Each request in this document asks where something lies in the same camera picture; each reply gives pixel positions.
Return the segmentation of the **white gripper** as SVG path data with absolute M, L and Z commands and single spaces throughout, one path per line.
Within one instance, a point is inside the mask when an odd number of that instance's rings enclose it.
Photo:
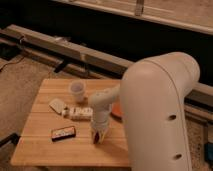
M 95 109 L 91 118 L 91 138 L 96 143 L 96 133 L 101 133 L 100 143 L 104 141 L 108 133 L 110 111 L 107 109 Z

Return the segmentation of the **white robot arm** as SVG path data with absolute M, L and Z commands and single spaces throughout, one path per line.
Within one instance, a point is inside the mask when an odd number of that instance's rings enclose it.
M 89 96 L 92 135 L 106 130 L 119 101 L 132 171 L 192 171 L 184 98 L 199 77 L 197 61 L 181 52 L 134 63 L 118 85 Z

